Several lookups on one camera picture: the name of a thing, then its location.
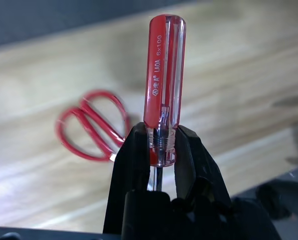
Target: wood grain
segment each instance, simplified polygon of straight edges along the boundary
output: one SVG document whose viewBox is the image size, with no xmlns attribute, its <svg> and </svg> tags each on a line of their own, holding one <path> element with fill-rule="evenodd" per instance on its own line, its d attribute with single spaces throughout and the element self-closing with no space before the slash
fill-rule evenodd
<svg viewBox="0 0 298 240">
<path fill-rule="evenodd" d="M 148 23 L 187 22 L 181 124 L 196 131 L 231 195 L 298 167 L 298 0 L 228 0 L 146 12 L 0 47 L 0 226 L 101 232 L 112 163 L 54 134 L 92 89 L 143 116 Z M 112 105 L 96 106 L 123 129 Z M 99 153 L 77 121 L 69 136 Z M 163 188 L 175 196 L 172 168 Z"/>
</svg>

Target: scissor handle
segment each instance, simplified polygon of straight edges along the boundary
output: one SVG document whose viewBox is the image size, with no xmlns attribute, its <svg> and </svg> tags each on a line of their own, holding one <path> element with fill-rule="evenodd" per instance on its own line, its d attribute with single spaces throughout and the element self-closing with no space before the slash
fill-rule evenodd
<svg viewBox="0 0 298 240">
<path fill-rule="evenodd" d="M 125 123 L 125 136 L 120 136 L 111 125 L 109 125 L 96 111 L 94 111 L 90 107 L 90 103 L 95 98 L 108 98 L 110 101 L 112 101 L 122 114 L 122 118 Z M 85 131 L 89 134 L 89 136 L 92 138 L 93 142 L 98 145 L 98 147 L 103 151 L 104 155 L 103 157 L 100 156 L 94 156 L 87 154 L 85 152 L 82 152 L 77 147 L 75 147 L 72 143 L 68 141 L 68 138 L 64 131 L 64 126 L 66 123 L 67 118 L 69 118 L 71 115 L 74 115 Z M 108 146 L 108 144 L 103 140 L 100 134 L 97 133 L 97 131 L 94 129 L 90 121 L 87 119 L 87 116 L 90 117 L 94 122 L 96 122 L 104 131 L 105 133 L 112 139 L 112 141 L 118 146 L 121 147 L 125 137 L 131 130 L 131 121 L 130 117 L 125 111 L 125 108 L 123 104 L 120 102 L 120 100 L 111 92 L 106 90 L 96 90 L 92 91 L 88 94 L 86 94 L 83 99 L 80 102 L 80 108 L 78 107 L 71 107 L 64 111 L 58 118 L 56 123 L 56 133 L 58 138 L 60 139 L 61 143 L 72 153 L 88 160 L 92 161 L 101 161 L 101 162 L 107 162 L 110 160 L 110 157 L 113 153 L 113 150 Z"/>
</svg>

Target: scissors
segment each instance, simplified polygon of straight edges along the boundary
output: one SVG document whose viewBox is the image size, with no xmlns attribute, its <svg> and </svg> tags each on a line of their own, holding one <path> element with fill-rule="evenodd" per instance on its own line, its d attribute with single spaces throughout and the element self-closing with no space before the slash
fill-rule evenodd
<svg viewBox="0 0 298 240">
<path fill-rule="evenodd" d="M 106 122 L 99 113 L 97 113 L 90 106 L 90 103 L 96 98 L 107 98 L 112 101 L 120 113 L 125 124 L 125 136 L 120 136 L 113 127 Z M 102 150 L 104 156 L 94 156 L 83 152 L 78 149 L 71 141 L 67 138 L 65 134 L 66 121 L 69 117 L 75 116 L 85 131 L 92 138 L 93 142 Z M 62 112 L 56 122 L 56 134 L 60 139 L 61 143 L 72 153 L 80 156 L 84 159 L 99 161 L 99 162 L 108 162 L 115 160 L 116 152 L 114 152 L 109 145 L 103 140 L 100 134 L 94 129 L 92 124 L 89 122 L 88 118 L 91 118 L 95 123 L 97 123 L 103 131 L 112 139 L 112 141 L 120 148 L 125 141 L 126 136 L 130 132 L 132 126 L 130 121 L 130 116 L 125 111 L 125 108 L 121 101 L 111 92 L 106 90 L 94 90 L 87 93 L 82 100 L 80 101 L 80 107 L 72 106 Z"/>
</svg>

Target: scissor finger loop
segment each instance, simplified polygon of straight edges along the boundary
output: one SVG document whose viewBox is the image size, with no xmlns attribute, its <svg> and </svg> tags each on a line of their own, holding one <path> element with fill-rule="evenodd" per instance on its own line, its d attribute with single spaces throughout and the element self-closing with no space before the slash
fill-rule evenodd
<svg viewBox="0 0 298 240">
<path fill-rule="evenodd" d="M 90 106 L 91 102 L 95 98 L 108 98 L 110 101 L 112 101 L 122 114 L 122 118 L 125 123 L 125 136 L 120 136 L 113 127 L 106 122 L 96 111 L 93 110 L 93 108 Z M 70 116 L 74 115 L 78 121 L 81 123 L 85 131 L 88 133 L 88 135 L 92 138 L 93 142 L 102 150 L 104 153 L 104 157 L 99 156 L 93 156 L 89 155 L 87 153 L 84 153 L 80 149 L 76 148 L 67 138 L 64 126 L 66 125 L 66 120 Z M 115 153 L 113 150 L 109 147 L 109 145 L 103 140 L 101 135 L 94 129 L 88 118 L 91 118 L 95 123 L 101 127 L 104 132 L 111 138 L 111 140 L 118 146 L 121 147 L 126 135 L 129 133 L 131 129 L 131 123 L 130 118 L 127 112 L 125 111 L 124 106 L 120 102 L 120 100 L 113 95 L 111 92 L 105 91 L 105 90 L 97 90 L 92 91 L 84 96 L 84 98 L 80 102 L 80 108 L 79 107 L 71 107 L 64 111 L 58 118 L 58 121 L 56 123 L 56 132 L 61 140 L 62 144 L 71 152 L 74 154 L 88 159 L 92 161 L 101 161 L 101 162 L 107 162 L 109 160 L 114 161 Z"/>
</svg>

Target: metal shaft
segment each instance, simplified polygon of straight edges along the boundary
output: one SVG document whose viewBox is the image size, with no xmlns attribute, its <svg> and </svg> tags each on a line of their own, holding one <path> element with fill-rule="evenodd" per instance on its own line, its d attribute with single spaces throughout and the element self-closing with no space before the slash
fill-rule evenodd
<svg viewBox="0 0 298 240">
<path fill-rule="evenodd" d="M 153 190 L 154 191 L 162 191 L 162 176 L 163 176 L 163 168 L 155 167 L 153 174 Z"/>
</svg>

